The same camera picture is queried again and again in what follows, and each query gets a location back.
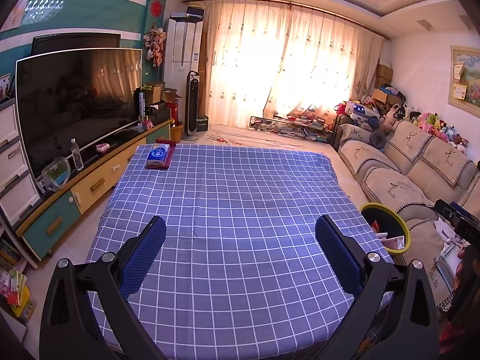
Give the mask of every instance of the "teal drawer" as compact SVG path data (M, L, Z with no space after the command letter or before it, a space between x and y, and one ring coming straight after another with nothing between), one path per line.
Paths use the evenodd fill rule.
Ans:
M27 228L23 237L35 253L43 258L78 218L80 211L73 195L67 191Z
M157 139L170 140L170 125L160 127L151 134L147 135L147 143L155 143Z

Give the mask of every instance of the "curtain rod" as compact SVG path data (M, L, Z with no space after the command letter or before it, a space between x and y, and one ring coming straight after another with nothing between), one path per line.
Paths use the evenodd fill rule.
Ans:
M195 2L195 1L210 1L210 0L184 0L183 3L192 3L192 2ZM273 3L284 3L284 4L289 4L289 5L296 5L297 7L313 9L315 11L319 11L319 12L327 13L328 15L339 17L340 19L343 19L343 20L349 21L350 23L356 24L361 28L364 28L364 29L366 29L370 32L373 32L374 34L380 35L382 38L385 38L388 41L391 40L388 36L383 35L382 33L379 33L377 31L373 30L372 28L369 28L369 27L359 23L358 21L349 19L348 17L342 16L342 15L339 15L337 13L333 13L333 12L330 12L330 11L327 11L327 10L324 10L324 9L312 7L311 5L299 4L299 3L294 3L292 1L286 1L286 0L254 0L254 1L271 1Z

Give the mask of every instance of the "white plastic drawer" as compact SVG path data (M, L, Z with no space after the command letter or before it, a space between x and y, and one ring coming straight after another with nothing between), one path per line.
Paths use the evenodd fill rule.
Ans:
M20 216L40 200L32 176L28 174L0 198L0 207L13 226Z
M18 136L15 105L2 109L3 105L5 104L0 104L0 148Z
M0 152L0 192L14 180L15 176L20 176L26 170L28 165L20 141Z

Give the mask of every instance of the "sofa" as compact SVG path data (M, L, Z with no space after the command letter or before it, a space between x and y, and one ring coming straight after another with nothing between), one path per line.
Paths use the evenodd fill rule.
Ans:
M450 298L434 268L443 241L433 206L438 199L456 202L480 218L480 164L408 121L395 123L383 152L369 145L368 131L350 124L339 128L338 154L367 198L395 211L410 230L411 247L395 262L421 260L441 308Z

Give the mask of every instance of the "teal wall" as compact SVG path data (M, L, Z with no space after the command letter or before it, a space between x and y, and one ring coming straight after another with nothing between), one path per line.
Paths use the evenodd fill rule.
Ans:
M150 27L150 2L142 5L130 0L63 0L63 9L49 21L21 25L18 28L0 32L2 40L30 32L61 28L102 28L117 31L139 33L140 40L121 39L121 47L143 49L143 82L152 80L157 72L151 61L145 61L146 49L143 47L145 28ZM159 0L165 6L166 0ZM156 19L162 23L163 16ZM15 71L15 61L30 55L31 44L19 45L0 52L0 76Z

